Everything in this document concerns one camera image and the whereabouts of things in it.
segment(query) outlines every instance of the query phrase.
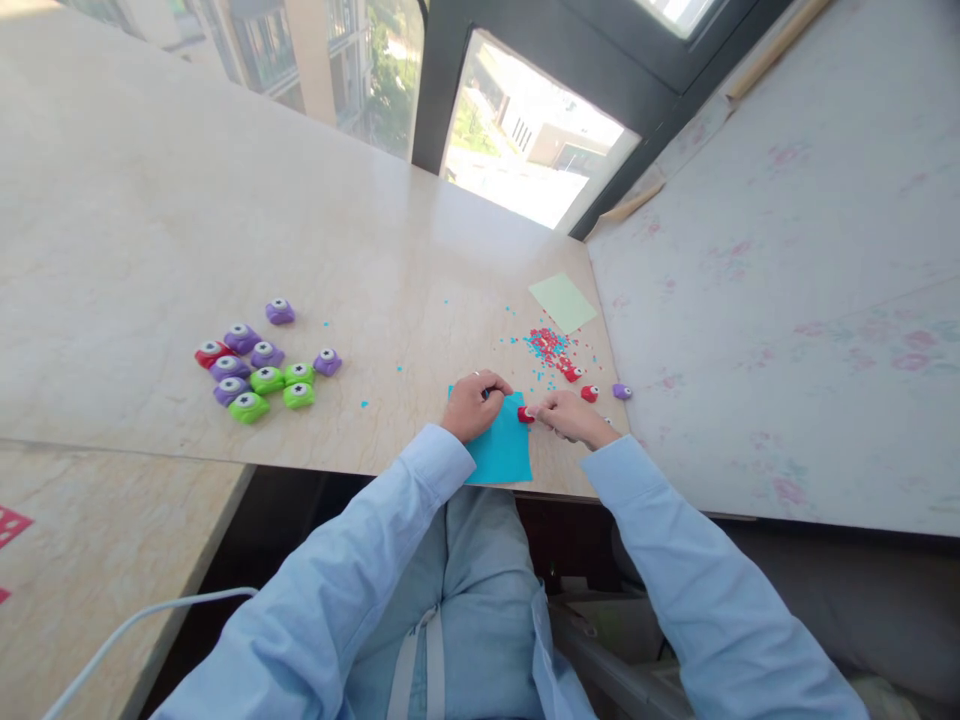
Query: window frame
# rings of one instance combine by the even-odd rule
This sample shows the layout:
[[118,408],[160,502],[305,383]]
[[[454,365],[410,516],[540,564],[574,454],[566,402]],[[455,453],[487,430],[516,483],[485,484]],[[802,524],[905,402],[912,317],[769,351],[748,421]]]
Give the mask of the window frame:
[[[571,206],[582,214],[568,234],[583,240],[791,2],[717,0],[686,40],[634,0],[604,0],[600,10],[591,0],[433,4],[425,23],[411,162],[440,176],[470,38],[483,30],[640,136],[596,198]],[[624,44],[632,49],[625,51]]]

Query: cuff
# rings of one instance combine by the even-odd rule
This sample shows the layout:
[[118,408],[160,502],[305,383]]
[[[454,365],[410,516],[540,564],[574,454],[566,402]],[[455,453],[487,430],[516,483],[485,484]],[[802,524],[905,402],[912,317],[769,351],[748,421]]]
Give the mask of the cuff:
[[632,435],[624,435],[580,461],[580,467],[607,507],[670,484]]
[[425,487],[430,488],[441,503],[445,503],[477,469],[470,453],[439,425],[427,425],[400,453]]

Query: pink patterned wall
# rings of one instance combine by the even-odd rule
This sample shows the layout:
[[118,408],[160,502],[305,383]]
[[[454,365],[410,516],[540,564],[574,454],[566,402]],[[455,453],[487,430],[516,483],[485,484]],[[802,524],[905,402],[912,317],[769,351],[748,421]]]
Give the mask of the pink patterned wall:
[[590,240],[632,429],[702,510],[960,535],[958,77],[960,4],[837,0]]

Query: lap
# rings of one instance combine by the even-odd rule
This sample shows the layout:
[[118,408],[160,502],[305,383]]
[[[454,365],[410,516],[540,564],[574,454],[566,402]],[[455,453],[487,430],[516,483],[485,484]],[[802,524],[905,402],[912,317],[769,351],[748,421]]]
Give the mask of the lap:
[[[513,494],[461,488],[437,512],[354,662],[345,689],[354,712],[386,715],[403,636],[439,602],[447,716],[542,716],[531,676],[538,587]],[[411,716],[425,701],[420,645]]]

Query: blue paper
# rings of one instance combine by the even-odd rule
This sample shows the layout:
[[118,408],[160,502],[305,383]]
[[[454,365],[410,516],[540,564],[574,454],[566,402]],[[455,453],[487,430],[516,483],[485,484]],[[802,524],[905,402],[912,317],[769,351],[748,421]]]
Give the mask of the blue paper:
[[514,392],[505,397],[500,414],[490,429],[467,443],[467,450],[477,463],[467,485],[533,481],[529,426],[517,420],[517,410],[522,406],[523,393]]

